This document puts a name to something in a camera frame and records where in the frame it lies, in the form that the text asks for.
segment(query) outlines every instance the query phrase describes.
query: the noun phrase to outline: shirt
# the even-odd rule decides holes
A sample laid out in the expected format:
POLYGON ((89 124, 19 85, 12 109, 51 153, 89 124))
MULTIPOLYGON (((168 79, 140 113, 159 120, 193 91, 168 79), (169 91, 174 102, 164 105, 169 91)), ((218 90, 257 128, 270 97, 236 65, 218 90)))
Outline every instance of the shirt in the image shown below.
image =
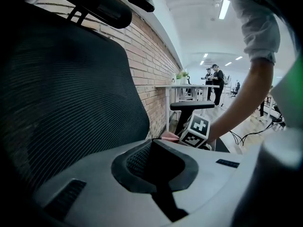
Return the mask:
POLYGON ((211 75, 212 75, 212 73, 207 73, 206 76, 205 76, 205 79, 207 79, 207 78, 210 77, 211 75))
POLYGON ((253 0, 229 0, 242 22, 242 33, 250 60, 266 58, 275 63, 280 47, 280 31, 274 12, 253 0))
POLYGON ((214 85, 221 85, 222 83, 224 84, 223 78, 224 78, 224 74, 221 70, 218 70, 214 73, 214 78, 218 78, 218 80, 213 80, 213 84, 214 85))

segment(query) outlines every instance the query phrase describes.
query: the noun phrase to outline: ceiling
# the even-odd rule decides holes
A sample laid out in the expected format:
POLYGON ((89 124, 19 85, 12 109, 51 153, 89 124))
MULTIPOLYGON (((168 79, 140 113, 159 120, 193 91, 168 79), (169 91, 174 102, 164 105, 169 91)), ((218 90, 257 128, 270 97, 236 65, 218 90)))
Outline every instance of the ceiling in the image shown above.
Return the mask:
MULTIPOLYGON (((229 6, 225 19, 220 20, 222 0, 166 0, 166 4, 177 26, 184 67, 200 66, 203 55, 208 53, 207 63, 224 66, 232 62, 229 70, 249 69, 250 61, 243 53, 245 44, 241 22, 232 6, 229 6)), ((286 71, 294 61, 294 50, 286 26, 280 21, 278 23, 281 46, 275 68, 286 71)))

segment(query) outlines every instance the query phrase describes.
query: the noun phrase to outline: ceiling light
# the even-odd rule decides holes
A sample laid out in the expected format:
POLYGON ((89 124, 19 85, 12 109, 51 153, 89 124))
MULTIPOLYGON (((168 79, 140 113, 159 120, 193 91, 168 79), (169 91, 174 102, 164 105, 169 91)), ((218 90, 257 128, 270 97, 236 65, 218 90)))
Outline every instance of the ceiling light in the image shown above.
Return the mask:
POLYGON ((225 18, 225 15, 227 13, 227 9, 228 9, 229 4, 230 4, 230 1, 223 0, 223 4, 222 4, 222 7, 221 7, 221 12, 220 12, 220 15, 219 15, 219 19, 224 19, 225 18))

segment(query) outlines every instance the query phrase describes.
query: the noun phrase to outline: sleeve cuff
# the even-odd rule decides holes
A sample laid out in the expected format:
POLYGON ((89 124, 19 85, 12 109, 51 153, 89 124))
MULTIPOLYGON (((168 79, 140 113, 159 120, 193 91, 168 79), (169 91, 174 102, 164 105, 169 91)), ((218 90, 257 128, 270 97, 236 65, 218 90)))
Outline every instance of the sleeve cuff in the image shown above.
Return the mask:
POLYGON ((250 61, 254 60, 254 59, 260 59, 260 58, 264 58, 269 60, 270 62, 274 63, 276 62, 276 57, 275 57, 275 53, 272 51, 267 51, 267 50, 253 50, 250 52, 246 52, 249 54, 250 57, 250 61))

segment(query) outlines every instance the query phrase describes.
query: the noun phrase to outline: white desk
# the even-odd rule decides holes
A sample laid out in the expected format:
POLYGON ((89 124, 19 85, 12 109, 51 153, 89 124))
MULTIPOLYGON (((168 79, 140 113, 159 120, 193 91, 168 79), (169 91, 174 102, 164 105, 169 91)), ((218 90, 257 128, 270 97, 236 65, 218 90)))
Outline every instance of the white desk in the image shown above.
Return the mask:
POLYGON ((165 88, 165 97, 166 97, 166 131, 169 131, 169 91, 171 89, 177 90, 177 95, 179 95, 181 88, 190 88, 193 92, 194 101, 197 100, 197 90, 203 90, 203 101, 207 101, 207 92, 209 87, 219 88, 219 86, 215 85, 163 85, 163 86, 156 86, 156 88, 165 88))

